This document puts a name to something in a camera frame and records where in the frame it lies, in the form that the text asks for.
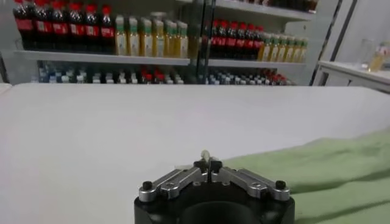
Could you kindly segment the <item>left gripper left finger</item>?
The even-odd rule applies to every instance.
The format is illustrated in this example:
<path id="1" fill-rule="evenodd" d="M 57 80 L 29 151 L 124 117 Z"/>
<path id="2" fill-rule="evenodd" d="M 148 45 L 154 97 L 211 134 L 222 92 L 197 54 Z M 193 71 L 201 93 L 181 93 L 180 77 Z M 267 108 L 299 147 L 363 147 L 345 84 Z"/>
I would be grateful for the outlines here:
<path id="1" fill-rule="evenodd" d="M 162 196 L 168 200 L 176 198 L 188 185 L 207 181 L 209 163 L 202 159 L 186 169 L 174 169 L 155 181 L 144 181 L 139 188 L 138 199 L 149 203 Z"/>

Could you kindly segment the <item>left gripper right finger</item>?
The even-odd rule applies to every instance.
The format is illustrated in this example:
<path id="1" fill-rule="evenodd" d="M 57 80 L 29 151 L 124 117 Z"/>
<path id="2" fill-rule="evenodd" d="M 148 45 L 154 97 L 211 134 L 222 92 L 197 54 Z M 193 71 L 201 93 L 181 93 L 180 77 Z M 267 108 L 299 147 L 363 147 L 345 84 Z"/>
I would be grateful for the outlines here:
<path id="1" fill-rule="evenodd" d="M 270 196 L 277 201 L 290 199 L 290 189 L 285 181 L 272 181 L 247 169 L 235 170 L 223 166 L 221 161 L 210 160 L 209 174 L 212 182 L 221 182 L 224 185 L 233 183 L 253 198 L 262 199 Z"/>

